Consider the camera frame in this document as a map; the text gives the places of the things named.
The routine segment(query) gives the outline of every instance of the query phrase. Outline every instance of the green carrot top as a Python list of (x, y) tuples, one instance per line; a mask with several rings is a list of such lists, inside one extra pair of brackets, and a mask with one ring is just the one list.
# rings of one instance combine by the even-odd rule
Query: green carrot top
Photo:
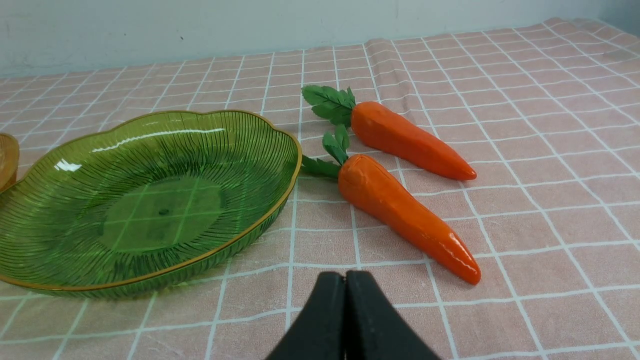
[(349, 148), (349, 134), (347, 133), (347, 128), (343, 124), (339, 124), (335, 128), (334, 135), (329, 131), (324, 133), (322, 146), (329, 155), (335, 159), (335, 161), (338, 161), (338, 164), (332, 161), (312, 159), (303, 155), (301, 169), (313, 176), (324, 176), (337, 179), (340, 168), (349, 158), (347, 155), (347, 149)]
[(307, 85), (302, 88), (302, 97), (318, 117), (333, 125), (351, 127), (351, 111), (356, 106), (356, 99), (350, 87), (336, 90), (330, 86)]

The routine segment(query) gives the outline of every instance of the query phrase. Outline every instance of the pink tablecloth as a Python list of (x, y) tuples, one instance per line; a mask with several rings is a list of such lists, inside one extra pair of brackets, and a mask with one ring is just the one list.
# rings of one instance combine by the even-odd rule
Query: pink tablecloth
[(463, 237), (475, 288), (300, 177), (267, 233), (151, 297), (58, 299), (0, 284), (0, 359), (261, 359), (316, 275), (371, 271), (444, 359), (640, 359), (638, 39), (597, 22), (0, 79), (20, 174), (55, 145), (150, 111), (241, 108), (324, 154), (302, 84), (350, 86), (451, 144), (479, 176), (417, 170), (352, 139)]

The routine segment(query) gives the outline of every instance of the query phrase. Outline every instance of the leaf-shaped plate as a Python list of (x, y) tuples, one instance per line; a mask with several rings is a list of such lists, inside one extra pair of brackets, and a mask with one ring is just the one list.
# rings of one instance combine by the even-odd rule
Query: leaf-shaped plate
[(65, 143), (0, 193), (0, 281), (131, 297), (184, 282), (258, 238), (300, 143), (239, 110), (151, 113)]

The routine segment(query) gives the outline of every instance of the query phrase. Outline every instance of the toy carrot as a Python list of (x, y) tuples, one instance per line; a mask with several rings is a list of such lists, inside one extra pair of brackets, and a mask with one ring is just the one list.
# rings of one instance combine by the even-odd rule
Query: toy carrot
[(302, 96), (317, 116), (333, 125), (351, 127), (368, 147), (449, 179), (477, 177), (476, 171), (446, 143), (378, 102), (356, 104), (350, 88), (338, 91), (330, 86), (308, 85), (302, 88)]
[(442, 219), (413, 198), (372, 157), (347, 155), (349, 136), (343, 124), (336, 127), (335, 136), (324, 134), (323, 147), (339, 165), (303, 156), (303, 171), (337, 179), (340, 193), (356, 208), (387, 224), (464, 281), (473, 285), (480, 281), (476, 260)]

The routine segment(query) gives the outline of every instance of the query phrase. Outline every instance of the amber plastic dish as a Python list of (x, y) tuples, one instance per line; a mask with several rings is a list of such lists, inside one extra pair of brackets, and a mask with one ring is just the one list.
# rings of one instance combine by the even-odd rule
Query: amber plastic dish
[(15, 183), (20, 147), (13, 136), (0, 133), (0, 192)]

